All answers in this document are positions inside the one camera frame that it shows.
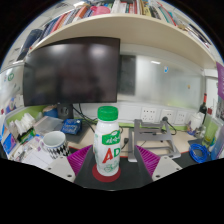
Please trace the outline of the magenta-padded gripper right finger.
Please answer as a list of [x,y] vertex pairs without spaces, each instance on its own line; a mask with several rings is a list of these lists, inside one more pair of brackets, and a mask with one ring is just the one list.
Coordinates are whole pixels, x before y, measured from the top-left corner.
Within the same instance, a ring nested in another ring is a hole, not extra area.
[[169,156],[159,156],[136,145],[134,155],[138,163],[139,176],[143,185],[160,180],[181,170]]

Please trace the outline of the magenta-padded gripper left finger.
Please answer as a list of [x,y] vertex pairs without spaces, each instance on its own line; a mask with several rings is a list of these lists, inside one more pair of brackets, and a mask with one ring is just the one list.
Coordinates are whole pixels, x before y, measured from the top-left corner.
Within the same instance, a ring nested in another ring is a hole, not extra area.
[[74,183],[82,166],[84,165],[87,153],[91,148],[92,146],[89,145],[77,150],[69,156],[59,156],[50,165],[48,165],[45,170]]

